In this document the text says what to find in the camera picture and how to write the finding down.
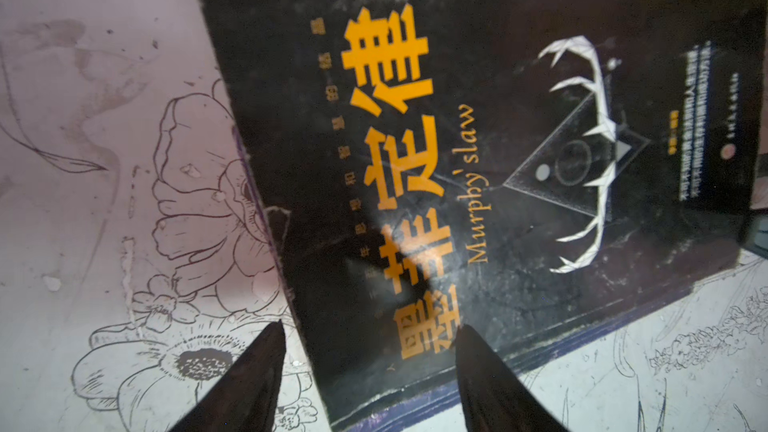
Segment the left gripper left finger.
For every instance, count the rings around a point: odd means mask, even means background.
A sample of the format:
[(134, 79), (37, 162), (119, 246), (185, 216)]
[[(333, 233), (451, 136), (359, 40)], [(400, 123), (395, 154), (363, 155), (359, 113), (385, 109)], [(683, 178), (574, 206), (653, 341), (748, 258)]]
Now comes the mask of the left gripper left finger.
[(271, 322), (171, 431), (270, 431), (285, 354), (283, 323)]

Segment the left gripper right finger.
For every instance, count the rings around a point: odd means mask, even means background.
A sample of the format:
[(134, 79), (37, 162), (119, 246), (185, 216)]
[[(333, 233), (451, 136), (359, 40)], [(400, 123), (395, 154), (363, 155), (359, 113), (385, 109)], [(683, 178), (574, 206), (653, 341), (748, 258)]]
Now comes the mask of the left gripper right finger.
[(459, 395), (469, 431), (563, 431), (502, 358), (469, 325), (454, 341)]

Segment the black book orange title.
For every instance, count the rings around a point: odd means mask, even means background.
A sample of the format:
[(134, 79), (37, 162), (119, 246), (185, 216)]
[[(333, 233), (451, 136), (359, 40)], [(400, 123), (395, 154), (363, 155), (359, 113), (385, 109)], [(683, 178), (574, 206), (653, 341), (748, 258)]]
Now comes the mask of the black book orange title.
[(739, 258), (767, 0), (200, 5), (239, 134), (337, 132), (341, 158), (364, 145), (382, 210), (461, 175), (470, 211), (529, 200), (565, 216), (547, 235), (554, 273), (628, 242), (692, 290)]

